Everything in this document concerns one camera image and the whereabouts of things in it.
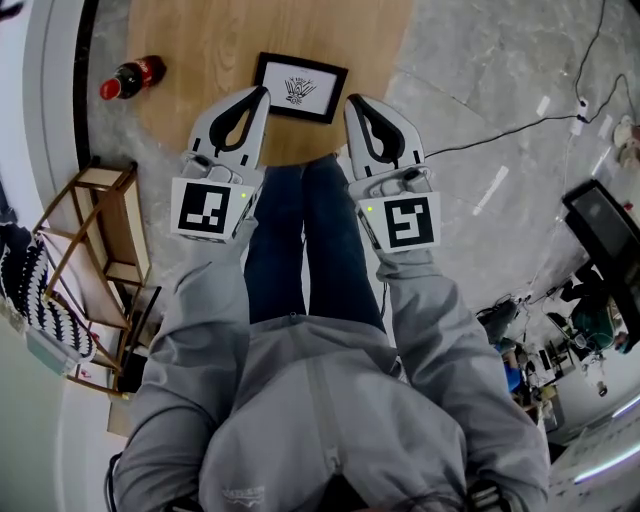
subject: person's left arm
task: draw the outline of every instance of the person's left arm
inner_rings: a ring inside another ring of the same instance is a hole
[[[164,510],[197,495],[202,460],[231,411],[247,355],[240,254],[256,225],[245,221],[232,246],[193,244],[132,404],[134,430],[114,476],[120,512]]]

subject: red bottle cap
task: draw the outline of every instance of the red bottle cap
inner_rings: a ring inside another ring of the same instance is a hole
[[[117,98],[118,94],[120,94],[120,80],[117,78],[110,78],[100,87],[100,96],[104,100],[112,100],[113,98]]]

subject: gray tile floor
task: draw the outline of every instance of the gray tile floor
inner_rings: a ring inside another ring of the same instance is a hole
[[[108,162],[139,162],[152,281],[166,285],[182,256],[181,243],[169,234],[178,155],[144,132],[131,103],[98,96],[101,81],[125,58],[129,2],[103,1],[98,10],[89,69],[90,141],[94,154]],[[573,82],[600,5],[600,0],[415,0],[386,100],[418,126],[427,152],[535,121],[544,96],[550,99],[546,115],[573,114]],[[638,14],[625,0],[608,0],[602,35],[581,81],[580,92],[592,106],[606,99],[620,72],[629,77],[632,98],[639,97],[639,50]],[[588,114],[594,112],[591,107]],[[621,84],[580,136],[570,136],[571,120],[548,121],[427,160],[432,185],[443,195],[443,243],[436,258],[460,283],[472,308],[509,292],[533,290],[536,298],[579,266],[583,251],[556,220],[563,215],[560,198],[597,171],[620,200],[626,199],[624,184],[632,177],[618,168],[615,151],[602,158],[611,145],[610,131],[604,139],[598,132],[606,115],[615,125],[628,112]],[[507,177],[478,209],[503,166]],[[373,267],[375,260],[370,261]]]

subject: round wooden table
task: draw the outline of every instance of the round wooden table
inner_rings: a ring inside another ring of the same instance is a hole
[[[128,58],[160,55],[168,71],[134,99],[142,125],[181,153],[197,117],[253,85],[260,52],[347,68],[333,123],[270,116],[266,165],[308,162],[346,142],[344,101],[381,99],[413,0],[132,0]]]

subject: picture frame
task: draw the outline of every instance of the picture frame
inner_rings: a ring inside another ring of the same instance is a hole
[[[348,73],[322,62],[262,52],[254,85],[269,89],[270,113],[332,124]]]

